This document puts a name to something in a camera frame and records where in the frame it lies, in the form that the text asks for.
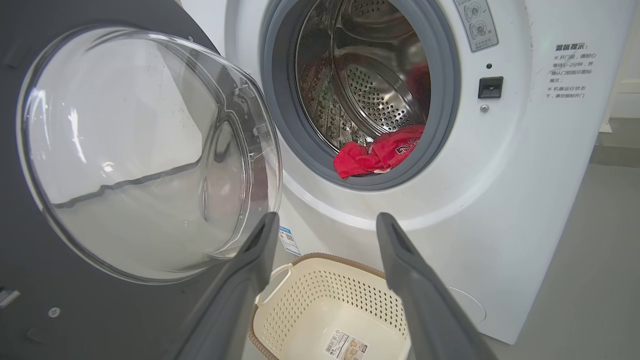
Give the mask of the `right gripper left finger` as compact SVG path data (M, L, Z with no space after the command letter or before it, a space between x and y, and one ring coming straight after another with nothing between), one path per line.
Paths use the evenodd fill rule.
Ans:
M240 360L256 297L270 282L280 219L263 215L187 317L174 360Z

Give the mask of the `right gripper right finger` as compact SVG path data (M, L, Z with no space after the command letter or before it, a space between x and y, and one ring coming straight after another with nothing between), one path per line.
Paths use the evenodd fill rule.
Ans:
M496 360L487 342L393 215L375 221L387 286L402 300L415 357Z

